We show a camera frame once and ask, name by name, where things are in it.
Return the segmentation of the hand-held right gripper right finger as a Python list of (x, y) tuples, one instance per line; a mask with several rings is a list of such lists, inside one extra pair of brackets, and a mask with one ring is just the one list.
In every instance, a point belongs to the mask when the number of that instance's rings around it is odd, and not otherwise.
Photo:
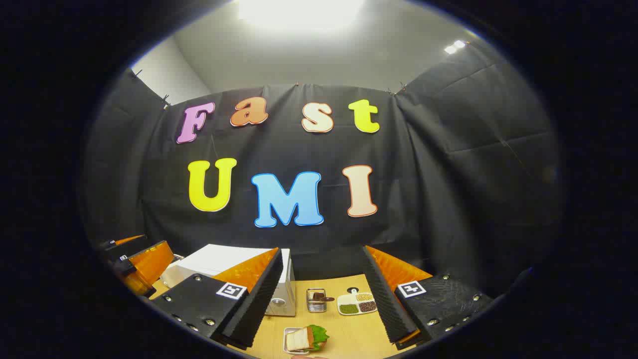
[(362, 248), (362, 271), (390, 343), (423, 345), (469, 324), (493, 297), (450, 274), (431, 275), (377, 248)]

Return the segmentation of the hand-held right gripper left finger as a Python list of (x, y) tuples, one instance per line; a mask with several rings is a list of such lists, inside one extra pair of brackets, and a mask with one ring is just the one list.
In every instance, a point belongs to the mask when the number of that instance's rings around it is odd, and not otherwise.
[(271, 248), (215, 276), (194, 273), (150, 303), (196, 336), (245, 350), (253, 345), (283, 268), (282, 250)]

